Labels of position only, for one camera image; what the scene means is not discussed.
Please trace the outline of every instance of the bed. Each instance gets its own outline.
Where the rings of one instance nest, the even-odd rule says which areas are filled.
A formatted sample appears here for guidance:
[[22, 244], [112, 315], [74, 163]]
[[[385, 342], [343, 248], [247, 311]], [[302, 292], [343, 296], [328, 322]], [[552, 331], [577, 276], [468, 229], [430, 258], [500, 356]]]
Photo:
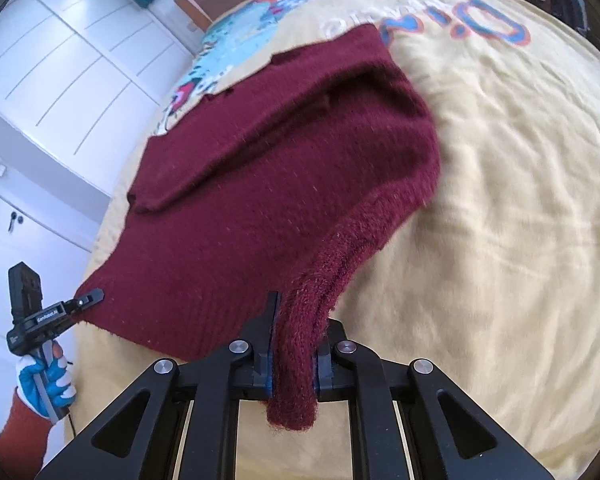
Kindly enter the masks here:
[[[381, 357], [427, 357], [557, 480], [600, 450], [600, 53], [520, 0], [250, 0], [203, 51], [126, 162], [87, 269], [124, 226], [146, 138], [275, 52], [373, 22], [436, 122], [434, 201], [358, 270], [333, 317]], [[76, 327], [78, 430], [160, 355]], [[304, 433], [240, 409], [239, 479], [350, 478], [346, 406]]]

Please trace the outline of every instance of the metal screw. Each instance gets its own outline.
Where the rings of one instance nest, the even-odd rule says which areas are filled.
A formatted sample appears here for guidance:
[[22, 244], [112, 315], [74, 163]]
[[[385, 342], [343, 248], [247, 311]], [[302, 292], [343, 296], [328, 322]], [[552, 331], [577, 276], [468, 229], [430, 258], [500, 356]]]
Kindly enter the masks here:
[[242, 339], [236, 339], [229, 343], [229, 350], [234, 354], [244, 354], [249, 349], [249, 343]]
[[168, 359], [160, 359], [154, 365], [154, 372], [157, 374], [168, 374], [171, 370], [173, 370], [173, 362]]
[[413, 369], [419, 374], [430, 374], [433, 371], [433, 364], [426, 359], [418, 359], [414, 362]]
[[337, 348], [343, 354], [353, 354], [353, 352], [355, 352], [358, 348], [358, 345], [356, 345], [353, 341], [344, 340], [338, 343]]

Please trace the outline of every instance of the glove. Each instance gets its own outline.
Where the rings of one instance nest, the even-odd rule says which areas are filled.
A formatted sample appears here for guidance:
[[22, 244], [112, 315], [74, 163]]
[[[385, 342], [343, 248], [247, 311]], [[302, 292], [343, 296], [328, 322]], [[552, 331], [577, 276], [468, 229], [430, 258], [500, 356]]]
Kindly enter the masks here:
[[20, 400], [24, 402], [39, 416], [49, 418], [45, 405], [33, 380], [35, 374], [44, 372], [49, 379], [46, 392], [51, 403], [57, 408], [71, 405], [75, 400], [75, 388], [71, 384], [71, 374], [66, 369], [66, 358], [62, 354], [62, 347], [54, 341], [54, 359], [48, 368], [45, 364], [30, 355], [20, 358], [16, 364], [16, 392]]

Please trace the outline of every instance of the door handle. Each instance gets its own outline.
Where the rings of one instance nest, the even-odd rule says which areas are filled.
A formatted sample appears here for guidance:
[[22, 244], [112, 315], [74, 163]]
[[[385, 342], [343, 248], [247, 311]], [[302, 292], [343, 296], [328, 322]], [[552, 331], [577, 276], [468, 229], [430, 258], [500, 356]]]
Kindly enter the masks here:
[[18, 224], [22, 224], [24, 222], [24, 218], [22, 217], [22, 215], [18, 216], [18, 214], [15, 211], [12, 211], [11, 221], [9, 222], [9, 229], [7, 230], [8, 233], [13, 233], [13, 227], [16, 222], [18, 222]]

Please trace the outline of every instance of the fuzzy sweater sleeve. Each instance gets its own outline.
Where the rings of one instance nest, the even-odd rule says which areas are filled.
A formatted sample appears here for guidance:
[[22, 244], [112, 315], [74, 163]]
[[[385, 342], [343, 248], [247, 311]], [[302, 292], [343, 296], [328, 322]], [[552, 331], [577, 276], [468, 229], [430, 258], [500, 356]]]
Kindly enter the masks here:
[[33, 480], [40, 472], [51, 427], [13, 393], [11, 412], [0, 433], [0, 464], [12, 480]]

